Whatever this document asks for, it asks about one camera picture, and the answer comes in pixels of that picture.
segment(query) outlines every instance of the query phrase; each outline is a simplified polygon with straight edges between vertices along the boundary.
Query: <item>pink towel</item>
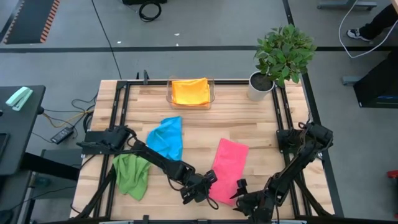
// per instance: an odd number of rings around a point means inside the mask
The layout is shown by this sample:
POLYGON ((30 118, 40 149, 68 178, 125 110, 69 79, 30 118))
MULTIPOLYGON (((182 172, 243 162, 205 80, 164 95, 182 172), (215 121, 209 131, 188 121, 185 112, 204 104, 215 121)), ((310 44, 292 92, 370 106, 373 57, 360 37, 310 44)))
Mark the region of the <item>pink towel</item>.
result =
POLYGON ((238 189, 236 181, 242 179, 248 151, 249 147, 243 144, 221 139, 212 167, 217 176, 217 181, 210 188, 212 199, 235 206, 235 199, 229 198, 238 189))

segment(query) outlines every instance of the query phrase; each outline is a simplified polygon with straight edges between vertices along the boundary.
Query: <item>soil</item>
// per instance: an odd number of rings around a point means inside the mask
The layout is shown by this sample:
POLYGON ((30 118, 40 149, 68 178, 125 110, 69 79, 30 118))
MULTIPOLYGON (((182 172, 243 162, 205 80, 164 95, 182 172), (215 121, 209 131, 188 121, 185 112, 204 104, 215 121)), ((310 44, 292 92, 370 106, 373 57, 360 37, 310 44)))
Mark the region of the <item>soil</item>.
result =
POLYGON ((259 91, 267 91, 272 88, 272 81, 266 75, 256 73, 250 78, 251 85, 259 91))

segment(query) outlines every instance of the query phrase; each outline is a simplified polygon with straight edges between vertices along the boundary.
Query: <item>concrete floor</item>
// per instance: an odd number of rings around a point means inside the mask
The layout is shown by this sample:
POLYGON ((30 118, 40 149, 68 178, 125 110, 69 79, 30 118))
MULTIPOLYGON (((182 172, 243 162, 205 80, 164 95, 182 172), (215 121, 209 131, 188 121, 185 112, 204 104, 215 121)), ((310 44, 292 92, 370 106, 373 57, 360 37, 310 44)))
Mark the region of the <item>concrete floor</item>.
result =
MULTIPOLYGON (((6 23, 15 3, 16 0, 0 2, 0 26, 6 23)), ((272 27, 287 23, 280 0, 170 0, 163 5, 159 20, 151 23, 139 20, 134 12, 137 6, 128 8, 109 0, 95 0, 95 3, 114 47, 256 45, 256 39, 272 27)), ((316 9, 316 0, 289 3, 296 26, 312 35, 318 46, 340 45, 337 28, 346 11, 320 11, 316 9)), ((370 21, 389 0, 378 3, 379 7, 372 12, 350 15, 345 28, 370 21)), ((386 45, 396 45, 397 34, 394 31, 386 45)), ((347 38, 344 42, 350 46, 368 45, 347 38)), ((90 0, 62 0, 44 44, 0 44, 0 48, 107 46, 90 0)), ((115 56, 125 79, 134 79, 143 69, 151 78, 171 75, 247 78, 255 70, 253 54, 250 50, 237 50, 117 52, 115 56)), ((344 75, 365 75, 386 54, 373 52, 350 60, 344 52, 317 52, 308 66, 322 124, 335 133, 331 163, 346 217, 393 220, 398 211, 396 187, 385 175, 386 171, 398 168, 398 151, 394 148, 398 145, 395 135, 398 110, 359 108, 353 89, 340 82, 344 75)), ((0 54, 0 85, 45 85, 43 107, 50 110, 70 110, 72 99, 89 100, 100 80, 118 77, 109 52, 0 54)), ((61 119, 70 117, 65 113, 52 115, 61 119)), ((76 141, 84 138, 82 126, 77 128, 79 136, 59 146, 32 136, 28 151, 40 154, 42 149, 73 148, 76 141)), ((48 139, 58 130, 39 116, 34 132, 48 139)), ((39 222, 64 220, 71 201, 38 201, 32 218, 39 222)))

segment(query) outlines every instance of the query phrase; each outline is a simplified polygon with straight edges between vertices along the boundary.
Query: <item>person's foot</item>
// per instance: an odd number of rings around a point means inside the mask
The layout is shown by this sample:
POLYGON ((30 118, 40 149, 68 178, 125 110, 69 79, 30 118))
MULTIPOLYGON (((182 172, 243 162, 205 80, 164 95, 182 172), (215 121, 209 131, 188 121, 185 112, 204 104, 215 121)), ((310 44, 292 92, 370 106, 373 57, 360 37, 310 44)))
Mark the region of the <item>person's foot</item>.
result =
POLYGON ((361 36, 361 34, 359 33, 359 29, 358 28, 357 29, 347 30, 347 36, 352 38, 352 39, 356 39, 356 40, 361 39, 361 40, 367 41, 367 42, 372 41, 372 40, 366 39, 363 36, 361 36))

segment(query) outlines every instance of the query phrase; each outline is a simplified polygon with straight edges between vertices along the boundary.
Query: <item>green towel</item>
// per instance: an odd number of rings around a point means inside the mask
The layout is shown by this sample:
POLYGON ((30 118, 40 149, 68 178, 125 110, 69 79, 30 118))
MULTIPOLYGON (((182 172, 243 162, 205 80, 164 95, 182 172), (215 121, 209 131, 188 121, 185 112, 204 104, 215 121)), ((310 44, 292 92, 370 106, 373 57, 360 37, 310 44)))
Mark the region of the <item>green towel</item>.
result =
POLYGON ((136 155, 122 154, 113 159, 113 166, 119 191, 141 200, 147 190, 150 163, 136 155))

